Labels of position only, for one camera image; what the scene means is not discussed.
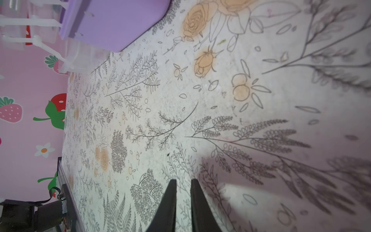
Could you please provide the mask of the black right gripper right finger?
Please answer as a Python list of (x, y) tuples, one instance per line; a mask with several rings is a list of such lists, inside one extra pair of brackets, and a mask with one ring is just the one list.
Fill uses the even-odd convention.
[(221, 232), (197, 179), (191, 180), (191, 220), (193, 232)]

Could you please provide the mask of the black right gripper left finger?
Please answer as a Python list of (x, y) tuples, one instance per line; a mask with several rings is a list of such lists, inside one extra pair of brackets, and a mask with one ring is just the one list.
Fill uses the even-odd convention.
[(175, 232), (177, 181), (171, 179), (147, 232)]

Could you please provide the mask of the purple plastic tool box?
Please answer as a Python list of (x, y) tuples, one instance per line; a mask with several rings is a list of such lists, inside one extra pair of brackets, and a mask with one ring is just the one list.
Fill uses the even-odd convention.
[(59, 74), (91, 73), (169, 8), (169, 1), (1, 1), (1, 43), (41, 48)]

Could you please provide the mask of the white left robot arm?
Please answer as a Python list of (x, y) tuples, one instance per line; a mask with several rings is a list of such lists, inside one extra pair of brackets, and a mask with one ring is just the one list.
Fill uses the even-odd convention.
[(1, 202), (2, 232), (45, 232), (59, 226), (65, 218), (63, 204), (66, 203), (61, 189), (52, 187), (50, 198), (44, 201)]

